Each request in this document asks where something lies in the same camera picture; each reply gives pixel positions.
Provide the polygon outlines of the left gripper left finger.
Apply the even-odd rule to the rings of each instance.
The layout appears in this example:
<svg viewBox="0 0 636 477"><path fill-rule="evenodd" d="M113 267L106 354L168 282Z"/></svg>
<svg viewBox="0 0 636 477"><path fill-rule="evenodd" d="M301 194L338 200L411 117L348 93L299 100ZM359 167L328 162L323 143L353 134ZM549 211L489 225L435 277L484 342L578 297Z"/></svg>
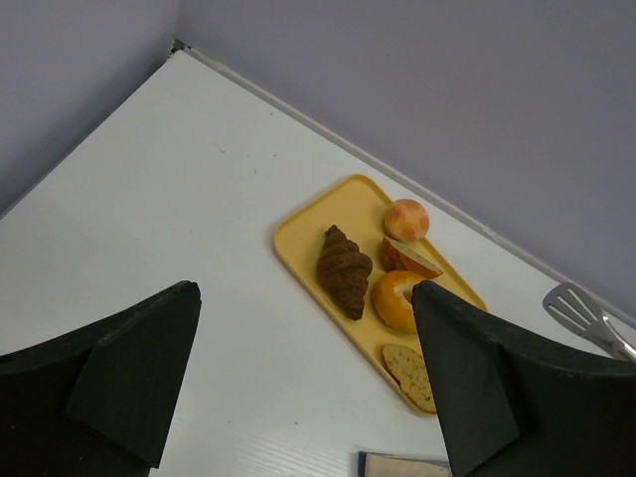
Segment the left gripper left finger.
<svg viewBox="0 0 636 477"><path fill-rule="evenodd" d="M1 358L4 476L146 476L159 466L202 307L181 281Z"/></svg>

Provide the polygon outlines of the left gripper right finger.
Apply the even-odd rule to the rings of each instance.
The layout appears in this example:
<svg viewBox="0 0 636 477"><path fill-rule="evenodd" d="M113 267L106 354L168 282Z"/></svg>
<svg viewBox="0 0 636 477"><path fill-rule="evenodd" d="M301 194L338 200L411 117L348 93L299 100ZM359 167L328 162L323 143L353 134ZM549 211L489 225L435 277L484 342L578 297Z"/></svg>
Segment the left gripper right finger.
<svg viewBox="0 0 636 477"><path fill-rule="evenodd" d="M544 338L429 280L412 306L453 475L634 475L634 364Z"/></svg>

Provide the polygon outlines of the metal tongs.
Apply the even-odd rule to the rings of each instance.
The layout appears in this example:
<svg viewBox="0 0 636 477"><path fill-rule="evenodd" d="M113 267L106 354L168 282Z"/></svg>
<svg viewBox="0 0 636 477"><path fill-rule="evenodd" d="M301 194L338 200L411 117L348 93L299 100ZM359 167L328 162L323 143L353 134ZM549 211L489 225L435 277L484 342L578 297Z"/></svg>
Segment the metal tongs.
<svg viewBox="0 0 636 477"><path fill-rule="evenodd" d="M547 293L542 304L545 311L571 333L615 359L635 362L635 347L623 338L600 306L577 285L560 283Z"/></svg>

